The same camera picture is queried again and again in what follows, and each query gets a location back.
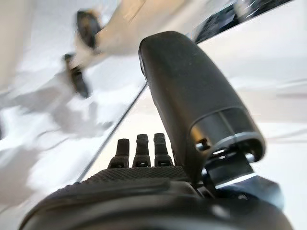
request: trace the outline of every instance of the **white floor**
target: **white floor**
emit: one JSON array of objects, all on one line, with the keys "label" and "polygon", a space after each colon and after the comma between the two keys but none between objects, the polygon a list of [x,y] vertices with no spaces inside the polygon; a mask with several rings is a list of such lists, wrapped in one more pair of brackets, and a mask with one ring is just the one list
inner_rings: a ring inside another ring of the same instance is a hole
[{"label": "white floor", "polygon": [[74,183],[145,85],[137,54],[87,70],[86,100],[68,81],[61,57],[73,51],[75,14],[107,1],[37,1],[16,82],[0,96],[1,229],[16,230],[33,205]]}]

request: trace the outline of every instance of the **black robotic finger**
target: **black robotic finger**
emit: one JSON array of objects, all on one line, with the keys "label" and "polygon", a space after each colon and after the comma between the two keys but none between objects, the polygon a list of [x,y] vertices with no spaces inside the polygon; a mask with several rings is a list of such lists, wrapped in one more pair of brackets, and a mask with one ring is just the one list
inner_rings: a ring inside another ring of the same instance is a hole
[{"label": "black robotic finger", "polygon": [[109,163],[108,169],[129,167],[129,139],[119,139],[116,155]]},{"label": "black robotic finger", "polygon": [[139,134],[136,140],[136,151],[133,160],[133,167],[150,167],[150,157],[148,150],[148,136]]},{"label": "black robotic finger", "polygon": [[154,166],[174,166],[171,157],[168,155],[165,136],[163,133],[154,135]]},{"label": "black robotic finger", "polygon": [[90,90],[87,83],[83,79],[82,70],[79,67],[70,68],[69,63],[72,59],[72,54],[65,54],[64,61],[66,64],[66,70],[70,81],[77,93],[79,93],[83,98],[88,98],[90,96]]}]

